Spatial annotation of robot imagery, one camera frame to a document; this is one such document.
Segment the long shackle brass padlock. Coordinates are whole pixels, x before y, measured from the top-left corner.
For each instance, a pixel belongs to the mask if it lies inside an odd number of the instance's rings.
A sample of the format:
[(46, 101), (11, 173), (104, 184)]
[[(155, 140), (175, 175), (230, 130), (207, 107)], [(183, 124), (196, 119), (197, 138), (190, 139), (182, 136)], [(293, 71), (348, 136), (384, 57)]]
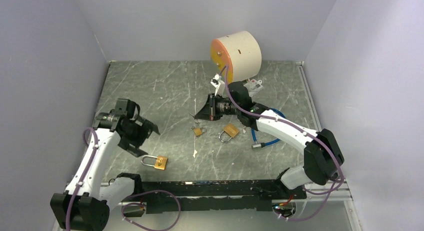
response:
[(164, 171), (168, 163), (168, 158), (165, 156), (142, 155), (140, 162), (143, 166)]

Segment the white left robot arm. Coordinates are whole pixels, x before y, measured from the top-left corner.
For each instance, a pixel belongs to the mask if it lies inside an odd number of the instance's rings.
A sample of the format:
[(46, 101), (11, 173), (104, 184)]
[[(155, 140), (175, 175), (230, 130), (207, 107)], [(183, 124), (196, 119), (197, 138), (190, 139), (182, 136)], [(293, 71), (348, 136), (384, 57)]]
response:
[(83, 131), (87, 150), (79, 168), (62, 193), (53, 194), (50, 207), (61, 229), (66, 231), (102, 231), (110, 212), (124, 199), (142, 197), (141, 177), (133, 173), (119, 174), (114, 183), (102, 186), (111, 154), (121, 148), (136, 158), (147, 155), (141, 149), (152, 133), (159, 134), (156, 124), (140, 115), (140, 106), (119, 98), (109, 112), (99, 113), (91, 127)]

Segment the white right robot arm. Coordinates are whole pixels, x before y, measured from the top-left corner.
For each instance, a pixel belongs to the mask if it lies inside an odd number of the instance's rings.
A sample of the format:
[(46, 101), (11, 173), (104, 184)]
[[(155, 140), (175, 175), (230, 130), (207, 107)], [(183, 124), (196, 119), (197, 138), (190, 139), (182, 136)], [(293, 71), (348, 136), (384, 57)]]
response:
[(208, 94), (205, 105), (194, 118), (217, 121), (224, 115), (236, 116), (242, 125), (269, 134), (300, 151), (303, 164), (284, 171), (274, 186), (278, 197), (286, 199), (295, 188), (309, 183), (323, 186), (339, 171), (345, 159), (330, 130), (303, 127), (254, 102), (240, 81), (230, 83), (228, 91), (229, 97)]

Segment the medium brass padlock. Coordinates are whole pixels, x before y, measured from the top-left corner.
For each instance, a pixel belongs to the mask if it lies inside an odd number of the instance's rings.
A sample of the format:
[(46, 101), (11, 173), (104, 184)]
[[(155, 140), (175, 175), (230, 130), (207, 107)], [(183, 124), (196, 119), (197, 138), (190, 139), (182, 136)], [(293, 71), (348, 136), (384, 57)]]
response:
[(227, 143), (231, 141), (233, 138), (235, 138), (239, 133), (240, 133), (240, 129), (237, 128), (234, 124), (229, 123), (219, 133), (218, 139), (220, 140), (221, 143)]

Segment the small brass padlock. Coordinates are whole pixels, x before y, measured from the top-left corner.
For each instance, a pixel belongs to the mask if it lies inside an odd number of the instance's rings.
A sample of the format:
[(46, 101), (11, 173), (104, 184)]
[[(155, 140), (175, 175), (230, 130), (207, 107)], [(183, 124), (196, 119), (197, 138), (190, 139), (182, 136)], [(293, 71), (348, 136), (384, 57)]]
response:
[(205, 127), (195, 127), (195, 126), (192, 126), (191, 130), (193, 131), (195, 137), (199, 137), (207, 131)]

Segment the plastic card packet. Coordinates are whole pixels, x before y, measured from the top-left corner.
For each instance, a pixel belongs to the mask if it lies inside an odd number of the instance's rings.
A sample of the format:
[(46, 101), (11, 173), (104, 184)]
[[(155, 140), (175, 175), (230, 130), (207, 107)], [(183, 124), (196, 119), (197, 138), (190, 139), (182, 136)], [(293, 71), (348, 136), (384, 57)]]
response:
[(255, 96), (258, 92), (260, 92), (264, 86), (262, 80), (250, 79), (243, 85), (247, 88), (248, 94), (250, 97)]

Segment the round cream drawer cabinet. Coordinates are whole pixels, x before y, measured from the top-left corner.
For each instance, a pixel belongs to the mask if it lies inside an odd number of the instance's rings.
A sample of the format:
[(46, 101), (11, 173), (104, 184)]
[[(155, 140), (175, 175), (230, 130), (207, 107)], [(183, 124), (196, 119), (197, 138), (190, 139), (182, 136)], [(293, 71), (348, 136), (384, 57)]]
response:
[(248, 31), (225, 35), (212, 40), (210, 58), (226, 75), (227, 82), (244, 81), (256, 76), (262, 65), (262, 53), (258, 42)]

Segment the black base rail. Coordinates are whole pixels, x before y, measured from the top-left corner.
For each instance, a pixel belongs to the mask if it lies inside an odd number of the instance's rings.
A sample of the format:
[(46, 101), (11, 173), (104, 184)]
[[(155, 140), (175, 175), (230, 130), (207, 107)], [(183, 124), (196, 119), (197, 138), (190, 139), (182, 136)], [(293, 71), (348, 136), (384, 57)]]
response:
[(277, 203), (304, 200), (302, 187), (287, 189), (274, 179), (143, 181), (148, 214), (177, 211), (253, 209), (268, 212)]

